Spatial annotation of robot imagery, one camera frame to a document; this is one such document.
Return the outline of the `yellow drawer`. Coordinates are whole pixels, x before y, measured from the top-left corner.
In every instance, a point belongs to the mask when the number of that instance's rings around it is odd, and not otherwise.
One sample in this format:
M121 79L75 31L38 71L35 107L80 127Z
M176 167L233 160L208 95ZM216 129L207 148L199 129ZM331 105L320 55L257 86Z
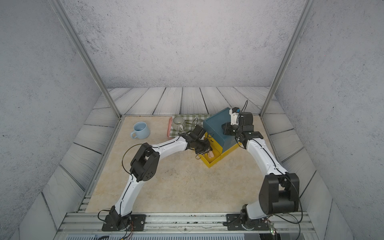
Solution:
M225 158L226 156L228 156L230 153L232 153L234 150L236 150L237 148L239 148L239 145L238 144L235 144L233 145L231 148L229 148L227 151L223 151L222 154L220 154L216 149L213 149L213 153L214 153L214 157L213 158L209 158L208 157L208 153L206 154L203 154L203 155L198 155L199 159L203 161L203 163L208 167L212 167L213 165L215 165L216 163L218 163L220 160L222 160L223 158Z
M223 153L223 136L217 133L205 133L205 138L209 140L213 149L216 149L220 154Z

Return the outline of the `yellow bottom drawer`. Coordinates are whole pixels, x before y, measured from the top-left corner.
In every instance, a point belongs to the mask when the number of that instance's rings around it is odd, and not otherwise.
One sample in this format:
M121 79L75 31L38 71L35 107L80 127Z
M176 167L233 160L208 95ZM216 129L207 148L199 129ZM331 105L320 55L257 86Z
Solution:
M198 155L199 159L203 161L203 163L208 167L212 167L213 165L215 165L216 163L218 163L220 160L222 160L223 158L225 158L226 156L228 156L230 153L232 153L234 150L236 150L237 148L239 148L239 145L238 144L235 144L233 145L231 148L229 148L227 151L223 151L222 154L220 154L216 149L213 149L213 153L214 153L214 157L213 158L209 158L208 157L208 153L206 154L203 154L203 155Z

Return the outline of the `teal drawer cabinet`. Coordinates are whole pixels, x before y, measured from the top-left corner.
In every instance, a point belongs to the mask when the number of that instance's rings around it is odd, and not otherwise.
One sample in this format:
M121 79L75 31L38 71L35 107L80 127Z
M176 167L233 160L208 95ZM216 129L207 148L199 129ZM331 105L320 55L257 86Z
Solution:
M207 134L209 134L220 146L216 147L220 153L226 152L234 145L237 145L235 137L225 135L222 128L223 124L231 122L231 115L229 111L230 108L225 108L203 121L203 128Z

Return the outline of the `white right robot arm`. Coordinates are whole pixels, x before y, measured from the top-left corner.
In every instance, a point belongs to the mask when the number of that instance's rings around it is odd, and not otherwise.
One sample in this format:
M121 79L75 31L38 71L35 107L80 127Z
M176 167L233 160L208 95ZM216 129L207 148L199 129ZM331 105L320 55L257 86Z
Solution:
M230 121L222 125L224 135L234 136L265 175L258 200L245 206L247 218L258 220L270 215L297 212L301 206L299 177L290 174L273 156L263 135L254 130L252 113L233 108L229 110L229 115Z

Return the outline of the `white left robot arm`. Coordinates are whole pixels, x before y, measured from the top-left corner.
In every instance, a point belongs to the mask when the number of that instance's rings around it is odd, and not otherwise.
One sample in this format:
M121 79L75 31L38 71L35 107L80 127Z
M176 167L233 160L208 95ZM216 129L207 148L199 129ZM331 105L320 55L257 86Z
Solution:
M209 140L204 139L205 133L203 127L196 125L192 131L181 133L167 142L157 145L141 144L131 161L127 185L117 203L111 207L109 214L119 218L132 213L142 187L154 177L163 158L185 150L192 150L197 155L211 151Z

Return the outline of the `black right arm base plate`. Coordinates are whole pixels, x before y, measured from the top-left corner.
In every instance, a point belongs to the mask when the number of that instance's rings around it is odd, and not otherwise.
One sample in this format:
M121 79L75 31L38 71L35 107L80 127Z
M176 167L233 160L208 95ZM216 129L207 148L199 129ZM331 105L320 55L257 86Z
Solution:
M269 231L270 227L263 220L250 220L243 214L227 214L223 226L228 231Z

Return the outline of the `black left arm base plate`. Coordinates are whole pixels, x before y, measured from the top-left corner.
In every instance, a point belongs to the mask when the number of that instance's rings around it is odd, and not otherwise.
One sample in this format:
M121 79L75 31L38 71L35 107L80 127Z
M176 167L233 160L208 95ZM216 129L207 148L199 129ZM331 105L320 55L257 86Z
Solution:
M103 232L142 232L145 227L147 215L129 213L127 216L121 217L116 211L115 206L109 210L109 214L103 220Z

